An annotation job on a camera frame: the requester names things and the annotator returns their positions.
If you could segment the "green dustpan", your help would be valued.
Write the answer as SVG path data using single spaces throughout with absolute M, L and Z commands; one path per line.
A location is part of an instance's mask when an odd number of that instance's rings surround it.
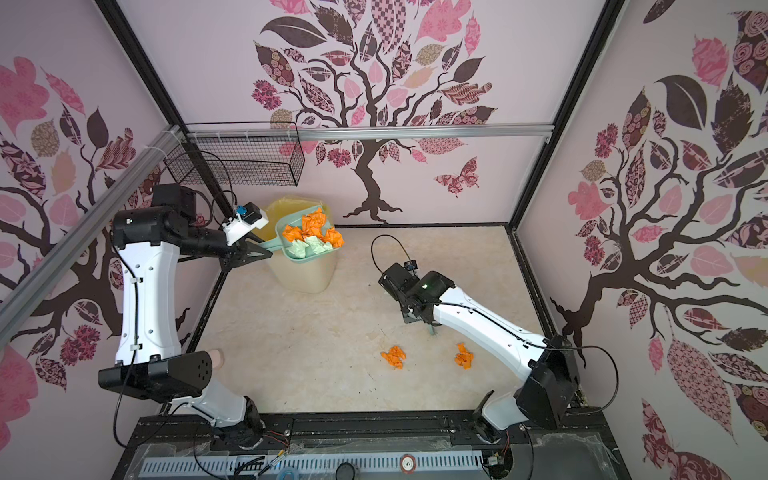
M 322 205 L 315 205 L 280 218 L 275 237 L 260 246 L 282 252 L 295 263 L 306 263 L 334 252 L 345 244 Z

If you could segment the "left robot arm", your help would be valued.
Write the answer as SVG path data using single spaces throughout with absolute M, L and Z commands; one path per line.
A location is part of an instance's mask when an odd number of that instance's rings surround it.
M 98 383 L 120 397 L 169 404 L 180 414 L 197 415 L 221 440 L 251 449 L 264 435 L 257 407 L 214 379 L 209 353 L 183 352 L 175 280 L 181 260 L 217 258 L 223 266 L 237 268 L 270 257 L 269 250 L 247 238 L 268 217 L 246 203 L 219 229 L 200 227 L 196 218 L 195 191 L 176 183 L 155 186 L 150 206 L 115 215 L 112 244 L 124 284 L 122 336 L 114 366 L 99 372 Z

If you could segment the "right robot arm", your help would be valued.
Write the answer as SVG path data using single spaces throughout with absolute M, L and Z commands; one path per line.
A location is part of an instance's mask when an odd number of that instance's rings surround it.
M 524 422 L 547 430 L 561 426 L 579 387 L 575 348 L 567 339 L 546 338 L 513 324 L 436 271 L 418 277 L 413 267 L 393 264 L 378 283 L 398 302 L 406 323 L 452 328 L 522 382 L 514 392 L 486 394 L 476 409 L 478 428 L 502 431 Z

